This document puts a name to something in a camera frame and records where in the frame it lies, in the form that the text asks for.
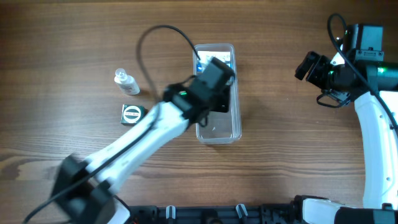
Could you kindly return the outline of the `white Calamol lotion bottle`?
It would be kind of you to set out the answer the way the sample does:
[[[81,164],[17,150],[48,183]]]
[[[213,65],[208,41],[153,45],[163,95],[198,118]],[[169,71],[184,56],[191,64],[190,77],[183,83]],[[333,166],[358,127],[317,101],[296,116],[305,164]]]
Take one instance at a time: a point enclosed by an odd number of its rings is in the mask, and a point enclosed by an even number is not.
[[[140,93],[140,88],[135,79],[128,75],[123,68],[118,68],[115,71],[114,82],[124,94],[137,95]]]

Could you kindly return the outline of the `green Zam-Buk ointment box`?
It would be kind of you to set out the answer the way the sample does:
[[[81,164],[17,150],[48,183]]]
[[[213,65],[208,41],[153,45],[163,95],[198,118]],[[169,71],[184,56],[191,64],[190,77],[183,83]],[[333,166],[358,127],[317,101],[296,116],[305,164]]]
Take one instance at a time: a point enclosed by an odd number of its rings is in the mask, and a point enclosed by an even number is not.
[[[121,124],[125,126],[136,125],[146,115],[146,109],[139,105],[123,105]]]

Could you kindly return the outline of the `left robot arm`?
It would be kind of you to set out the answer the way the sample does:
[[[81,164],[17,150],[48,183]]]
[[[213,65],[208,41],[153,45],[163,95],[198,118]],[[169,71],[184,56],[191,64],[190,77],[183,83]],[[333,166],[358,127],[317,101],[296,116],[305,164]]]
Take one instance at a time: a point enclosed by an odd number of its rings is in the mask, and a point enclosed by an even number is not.
[[[72,223],[125,223],[129,210],[115,199],[127,178],[164,144],[207,121],[229,95],[235,71],[213,57],[191,84],[169,85],[163,99],[133,128],[104,149],[60,164],[52,197]]]

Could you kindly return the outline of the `clear plastic container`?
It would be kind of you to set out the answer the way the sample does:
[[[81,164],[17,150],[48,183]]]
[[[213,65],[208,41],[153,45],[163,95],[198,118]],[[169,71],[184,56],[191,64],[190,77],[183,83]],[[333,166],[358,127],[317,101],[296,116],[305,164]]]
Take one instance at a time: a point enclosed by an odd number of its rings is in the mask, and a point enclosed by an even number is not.
[[[195,46],[196,51],[217,51],[231,52],[230,63],[236,71],[235,49],[232,44],[198,44]],[[196,73],[199,55],[193,55],[193,74]],[[196,125],[197,139],[203,144],[231,144],[241,138],[241,112],[239,107],[239,88],[238,78],[236,77],[230,90],[229,111],[227,113],[210,112],[208,115],[208,123],[205,127]]]

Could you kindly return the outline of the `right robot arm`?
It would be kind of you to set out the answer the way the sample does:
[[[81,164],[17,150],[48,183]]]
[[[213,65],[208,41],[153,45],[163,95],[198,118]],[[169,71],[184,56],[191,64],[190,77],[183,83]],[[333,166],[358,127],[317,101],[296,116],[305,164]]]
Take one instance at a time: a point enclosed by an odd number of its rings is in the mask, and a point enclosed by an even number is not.
[[[354,103],[366,173],[362,208],[301,196],[301,222],[397,223],[397,64],[384,61],[382,35],[382,26],[347,26],[333,59],[309,52],[295,71],[336,108]]]

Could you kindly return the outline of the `white blue medicine box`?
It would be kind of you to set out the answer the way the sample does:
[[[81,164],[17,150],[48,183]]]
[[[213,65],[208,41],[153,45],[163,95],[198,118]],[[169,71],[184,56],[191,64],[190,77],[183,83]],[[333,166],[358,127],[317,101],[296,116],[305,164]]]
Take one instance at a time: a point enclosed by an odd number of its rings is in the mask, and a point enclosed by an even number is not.
[[[212,58],[217,58],[223,63],[230,63],[231,52],[198,51],[200,63],[210,63]]]

